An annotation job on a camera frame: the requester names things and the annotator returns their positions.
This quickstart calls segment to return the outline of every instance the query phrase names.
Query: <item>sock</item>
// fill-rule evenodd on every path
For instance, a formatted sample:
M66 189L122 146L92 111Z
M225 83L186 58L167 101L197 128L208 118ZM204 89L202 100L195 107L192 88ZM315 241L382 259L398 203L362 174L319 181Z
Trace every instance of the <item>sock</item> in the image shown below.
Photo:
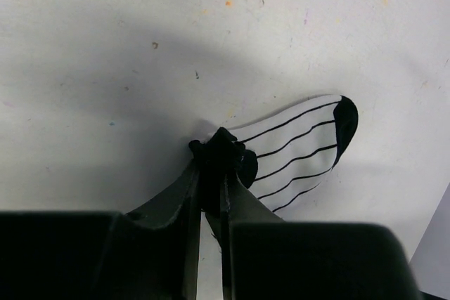
M329 95L230 130L246 148L241 183L273 212L294 207L338 163L357 124L353 102Z

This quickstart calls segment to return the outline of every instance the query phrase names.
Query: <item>table surface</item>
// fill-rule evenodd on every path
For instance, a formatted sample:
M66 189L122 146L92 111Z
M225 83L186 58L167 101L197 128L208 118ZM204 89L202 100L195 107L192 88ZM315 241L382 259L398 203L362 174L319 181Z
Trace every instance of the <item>table surface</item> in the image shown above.
M325 93L359 130L296 219L381 223L411 256L450 181L450 0L0 4L0 209L129 211L190 139Z

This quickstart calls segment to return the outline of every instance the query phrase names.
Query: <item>striped sock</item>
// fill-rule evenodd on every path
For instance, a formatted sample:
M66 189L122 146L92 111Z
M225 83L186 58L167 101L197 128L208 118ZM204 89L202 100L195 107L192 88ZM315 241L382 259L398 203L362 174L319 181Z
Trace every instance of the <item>striped sock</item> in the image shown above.
M294 207L297 198L317 187L337 164L357 124L353 102L329 95L230 130L256 154L255 161L255 154L246 150L240 180L273 212Z

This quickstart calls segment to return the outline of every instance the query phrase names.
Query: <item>purple mark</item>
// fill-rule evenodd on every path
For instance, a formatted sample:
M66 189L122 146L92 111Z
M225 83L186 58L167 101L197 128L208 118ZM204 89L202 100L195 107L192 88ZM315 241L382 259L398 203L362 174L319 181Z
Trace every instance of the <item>purple mark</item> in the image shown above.
M309 15L309 8L307 8L307 13L304 15L303 24L306 25L308 23L308 15Z

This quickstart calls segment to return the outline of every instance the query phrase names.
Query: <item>black stripe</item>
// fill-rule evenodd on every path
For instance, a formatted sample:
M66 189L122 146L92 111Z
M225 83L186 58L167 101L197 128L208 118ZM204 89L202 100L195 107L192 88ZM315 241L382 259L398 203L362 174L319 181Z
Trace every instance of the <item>black stripe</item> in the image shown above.
M256 158L262 158L262 157L266 157L266 156L270 156L270 155L276 154L277 152L279 152L279 151L281 151L282 149L286 148L286 146L288 146L289 143L291 143L292 141L297 140L298 138L301 138L301 137L303 137L303 136L306 136L306 135L309 134L311 131L313 131L315 128L317 128L318 126L323 126L323 125L325 125L325 124L330 124L330 123L334 123L334 122L335 122L335 120L333 119L333 120L331 120L331 121L325 121L325 122L321 122L321 123L319 123L319 124L316 124L315 126L312 126L312 127L310 128L310 130L308 130L306 133L302 133L301 135L298 135L298 136L296 136L296 137L290 139L284 146L282 146L282 147L279 148L278 150L274 150L274 151L272 151L272 152L268 152L267 154L259 155L259 156L257 156Z
M319 186L319 184L317 184L317 185L314 186L313 188L310 188L309 190L302 191L301 193L299 193L298 195L296 195L294 198L292 198L292 199L290 200L289 203L283 205L282 207L277 207L276 209L273 209L272 212L276 212L276 211L278 211L279 209L282 209L282 208L284 208L284 207L287 207L290 203L292 203L293 201L295 201L295 199L296 199L298 196L301 196L301 195L303 195L304 193L307 193L307 192L311 191L312 189L317 188L317 187Z
M274 172L271 172L270 174L267 174L266 176L263 177L259 177L255 179L256 181L260 181L262 179L265 179L267 177L273 176L274 174L277 174L278 172L280 172L281 170L285 169L289 164L291 164L292 162L298 161L299 159L306 159L306 158L310 158L313 157L316 153L320 152L320 151L324 151L324 150L329 150L329 149L333 149L336 148L337 144L333 144L333 145L329 145L327 147L323 147L323 148L319 148L315 151L313 151L313 153L306 155L306 156L301 156L301 157L296 157L296 158L292 158L288 163L286 163L284 166L282 166L280 169L275 170Z
M286 189L293 181L297 181L297 180L299 180L299 179L306 179L306 178L312 178L312 177L319 177L319 176L321 176L321 175L326 174L327 172L329 172L332 168L333 168L333 167L329 168L328 170L326 170L326 171L324 171L324 172L321 172L321 173L319 173L319 174L316 174L316 175L294 177L293 179L290 180L290 182L289 182L288 184L286 184L285 186L283 186L280 190L277 190L277 191L274 191L274 192L272 192L272 193L268 193L267 195L258 197L258 200L262 200L262 199L265 198L265 197L273 196L273 195L275 195L276 193L279 193L280 191L283 191L283 190Z
M313 111L315 111L315 110L321 109L321 108L323 108L323 107L328 107L329 105L334 105L335 103L339 103L339 102L340 102L340 101L336 101L336 102L332 102L332 103L326 103L325 105L320 105L320 106L318 106L318 107L315 107L315 108L312 108L312 109L310 109L310 110L307 110L306 112L303 112L303 113L297 115L296 117L293 117L292 119L289 119L288 121L286 121L286 122L284 122L284 123L282 123L282 124L279 124L278 126L275 126L275 127L270 128L270 129L268 129L268 130L266 130L266 131L263 131L262 133L259 133L259 134L257 134L256 136L247 138L246 140L241 141L241 142L242 142L242 143L245 143L245 142L251 141L252 139L254 139L254 138L256 138L256 137L259 137L259 136L261 136L261 135L264 135L265 133L268 133L268 132L273 131L273 130L275 130L275 129L281 128L282 126L285 126L286 124L288 124L288 123L294 121L295 119L298 119L299 117L301 117L301 116L307 114L308 112L313 112Z

